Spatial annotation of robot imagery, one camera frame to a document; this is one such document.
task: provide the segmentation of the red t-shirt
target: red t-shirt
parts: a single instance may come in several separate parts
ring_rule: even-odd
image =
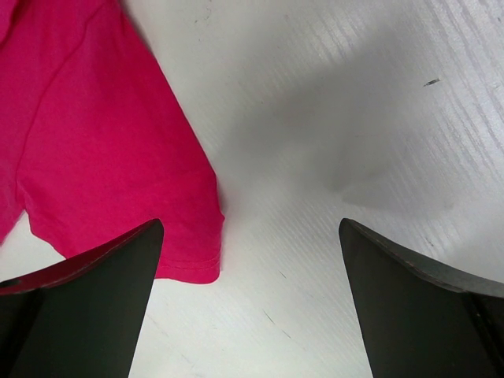
[[[117,0],[0,1],[0,242],[24,209],[66,258],[159,218],[158,278],[219,275],[215,174]]]

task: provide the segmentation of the tabletop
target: tabletop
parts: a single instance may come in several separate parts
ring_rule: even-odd
[[[498,0],[130,0],[220,181],[220,279],[158,280],[131,377],[368,378],[343,217],[504,281]],[[23,216],[0,280],[61,257]]]

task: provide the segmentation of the stitching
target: stitching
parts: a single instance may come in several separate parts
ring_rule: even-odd
[[[37,116],[39,115],[39,109],[42,104],[43,99],[46,96],[46,93],[48,92],[50,86],[52,83],[56,80],[58,74],[61,72],[61,70],[65,67],[66,63],[72,58],[72,56],[79,50],[79,48],[83,45],[84,40],[86,39],[87,35],[87,27],[89,26],[89,23],[95,18],[95,16],[98,14],[98,12],[106,5],[106,2],[103,2],[84,22],[84,31],[82,36],[80,37],[79,42],[76,44],[76,46],[70,50],[70,52],[65,56],[63,59],[63,62],[54,70],[53,74],[51,75],[49,79],[49,83],[44,87],[42,94],[40,95],[39,102],[37,103],[37,106],[35,107],[35,113],[33,114],[33,118],[31,119],[30,126],[28,127],[28,132],[26,133],[26,138],[24,139],[23,143],[23,148],[21,149],[21,156],[19,158],[19,161],[17,162],[16,165],[16,173],[14,174],[14,183],[15,183],[15,188],[14,188],[14,193],[16,195],[16,200],[19,203],[19,183],[18,183],[18,174],[19,174],[19,169],[21,166],[21,162],[23,161],[24,154],[26,152],[26,146],[28,145],[28,139],[30,138],[30,134],[32,133],[33,125],[35,124],[35,121],[37,119]]]

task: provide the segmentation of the scuff mark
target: scuff mark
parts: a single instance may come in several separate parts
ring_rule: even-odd
[[[273,324],[275,324],[275,322],[273,321],[273,319],[268,315],[268,313],[266,313],[264,310],[262,310],[263,313],[265,313],[265,315],[268,317],[269,321],[271,321]]]
[[[436,79],[434,79],[434,80],[429,81],[428,83],[425,83],[425,84],[424,84],[424,87],[428,87],[429,85],[436,84],[436,83],[438,83],[438,82],[440,82],[440,81],[441,81],[441,79],[438,77],[438,78],[436,78]]]

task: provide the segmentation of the pink fabric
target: pink fabric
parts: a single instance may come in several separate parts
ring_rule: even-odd
[[[157,277],[218,277],[215,174],[117,0],[0,2],[0,103],[0,242],[24,209],[67,258],[159,218]]]

